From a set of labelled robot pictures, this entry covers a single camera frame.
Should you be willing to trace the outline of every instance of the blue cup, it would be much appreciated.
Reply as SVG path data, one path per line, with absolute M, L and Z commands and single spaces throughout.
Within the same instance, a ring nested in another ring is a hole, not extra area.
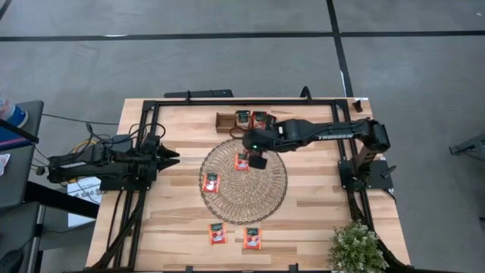
M 29 115 L 26 111 L 18 106 L 15 106 L 14 113 L 12 114 L 12 116 L 10 116 L 10 118 L 7 119 L 7 122 L 21 128 L 23 125 L 25 125 L 28 118 Z

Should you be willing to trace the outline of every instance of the black floor stripe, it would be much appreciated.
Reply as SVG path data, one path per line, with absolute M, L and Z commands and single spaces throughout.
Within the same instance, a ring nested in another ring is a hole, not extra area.
M 483 35 L 485 35 L 485 30 L 343 32 L 340 34 L 341 37 L 436 37 Z
M 331 37 L 330 32 L 260 32 L 260 33 L 190 33 L 136 34 L 106 36 L 6 36 L 0 42 L 66 42 L 66 41 L 129 41 L 172 39 L 238 39 L 238 38 L 316 38 Z
M 328 13 L 330 15 L 330 22 L 332 24 L 332 32 L 335 34 L 333 40 L 335 41 L 336 56 L 339 60 L 340 72 L 342 73 L 344 93 L 346 97 L 353 97 L 352 84 L 350 83 L 349 69 L 347 68 L 346 55 L 343 52 L 342 39 L 340 38 L 339 24 L 336 20 L 335 7 L 332 0 L 327 0 Z
M 3 15 L 5 12 L 7 12 L 7 8 L 12 3 L 12 0 L 6 0 L 5 3 L 3 3 L 2 8 L 0 9 L 0 20 L 2 20 Z

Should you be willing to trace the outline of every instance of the paper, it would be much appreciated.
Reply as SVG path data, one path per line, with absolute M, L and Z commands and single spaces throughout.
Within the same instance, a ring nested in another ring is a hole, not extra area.
M 101 181 L 97 177 L 79 179 L 77 183 L 67 185 L 67 194 L 84 199 L 88 202 L 100 204 L 102 199 L 102 192 L 99 190 L 100 184 Z M 69 228 L 89 223 L 94 220 L 95 219 L 89 217 L 75 215 L 74 213 L 69 213 L 67 215 L 67 225 Z

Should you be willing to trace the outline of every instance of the small wooden box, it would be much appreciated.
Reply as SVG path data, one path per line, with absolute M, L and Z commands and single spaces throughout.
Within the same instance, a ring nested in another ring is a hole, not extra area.
M 234 126 L 236 126 L 236 116 L 234 114 L 217 113 L 215 115 L 216 132 L 229 133 Z

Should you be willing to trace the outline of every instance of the table leg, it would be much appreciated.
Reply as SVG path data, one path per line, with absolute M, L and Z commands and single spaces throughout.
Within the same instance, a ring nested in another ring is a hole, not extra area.
M 62 209 L 77 215 L 96 218 L 99 205 L 49 189 L 33 182 L 27 182 L 24 202 L 39 202 L 45 206 Z

